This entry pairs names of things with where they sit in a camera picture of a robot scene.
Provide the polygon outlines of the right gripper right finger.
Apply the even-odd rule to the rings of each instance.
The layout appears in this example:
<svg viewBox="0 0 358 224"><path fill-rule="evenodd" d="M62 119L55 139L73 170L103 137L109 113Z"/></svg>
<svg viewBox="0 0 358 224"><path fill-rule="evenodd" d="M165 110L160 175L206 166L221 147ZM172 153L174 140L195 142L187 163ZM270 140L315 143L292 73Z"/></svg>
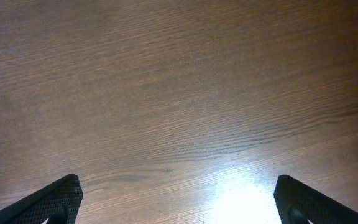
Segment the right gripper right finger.
<svg viewBox="0 0 358 224"><path fill-rule="evenodd" d="M282 224L358 223L358 212L289 175L280 175L274 199Z"/></svg>

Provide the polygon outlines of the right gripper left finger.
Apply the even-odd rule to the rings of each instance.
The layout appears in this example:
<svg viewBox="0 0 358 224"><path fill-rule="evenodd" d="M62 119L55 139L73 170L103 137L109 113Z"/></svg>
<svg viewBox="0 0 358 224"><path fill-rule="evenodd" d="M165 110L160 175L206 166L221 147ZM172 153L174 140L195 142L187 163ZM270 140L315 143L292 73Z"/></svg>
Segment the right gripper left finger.
<svg viewBox="0 0 358 224"><path fill-rule="evenodd" d="M78 176L69 174L0 210L0 224L74 224L82 199Z"/></svg>

